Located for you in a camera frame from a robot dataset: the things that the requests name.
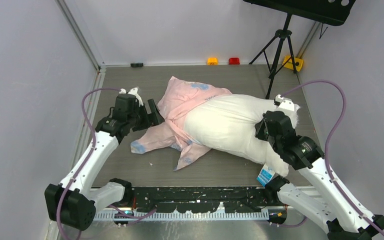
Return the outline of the white pillow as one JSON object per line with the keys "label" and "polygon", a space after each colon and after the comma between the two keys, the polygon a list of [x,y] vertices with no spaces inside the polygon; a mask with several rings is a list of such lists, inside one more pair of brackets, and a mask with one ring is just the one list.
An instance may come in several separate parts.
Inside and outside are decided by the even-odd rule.
{"label": "white pillow", "polygon": [[267,165],[286,177],[289,165],[269,142],[255,137],[255,125],[262,121],[263,114],[279,110],[273,100],[244,94],[221,95],[189,111],[183,130],[197,144]]}

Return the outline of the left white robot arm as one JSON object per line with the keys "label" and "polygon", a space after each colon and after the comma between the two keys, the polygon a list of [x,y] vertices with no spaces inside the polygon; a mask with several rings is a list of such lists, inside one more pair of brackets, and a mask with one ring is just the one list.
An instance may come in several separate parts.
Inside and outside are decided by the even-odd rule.
{"label": "left white robot arm", "polygon": [[92,128],[92,140],[76,165],[59,184],[49,184],[45,189],[50,219],[60,227],[85,231],[101,210],[115,203],[129,206],[134,193],[130,182],[113,178],[97,190],[92,185],[125,136],[163,122],[153,99],[144,104],[137,93],[118,94],[110,113]]}

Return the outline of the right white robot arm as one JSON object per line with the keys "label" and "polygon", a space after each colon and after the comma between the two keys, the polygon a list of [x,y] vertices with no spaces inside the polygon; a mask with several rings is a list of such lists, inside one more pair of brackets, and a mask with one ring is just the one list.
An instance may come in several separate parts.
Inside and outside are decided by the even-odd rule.
{"label": "right white robot arm", "polygon": [[288,116],[281,111],[268,111],[255,128],[255,136],[268,141],[324,201],[313,199],[286,178],[263,169],[258,181],[267,188],[268,203],[291,206],[322,228],[330,240],[369,240],[383,232],[384,216],[373,214],[349,192],[326,163],[321,147],[311,138],[297,135]]}

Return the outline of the pink pillowcase with blue print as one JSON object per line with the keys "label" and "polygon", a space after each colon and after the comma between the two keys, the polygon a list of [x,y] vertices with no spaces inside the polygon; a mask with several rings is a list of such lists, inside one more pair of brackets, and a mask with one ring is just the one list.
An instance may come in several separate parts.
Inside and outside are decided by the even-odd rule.
{"label": "pink pillowcase with blue print", "polygon": [[174,170],[189,166],[209,152],[210,148],[201,145],[184,131],[187,114],[212,98],[230,94],[231,91],[226,88],[185,81],[172,76],[164,95],[157,104],[164,122],[148,128],[141,138],[131,142],[131,152],[144,154],[171,147],[180,152]]}

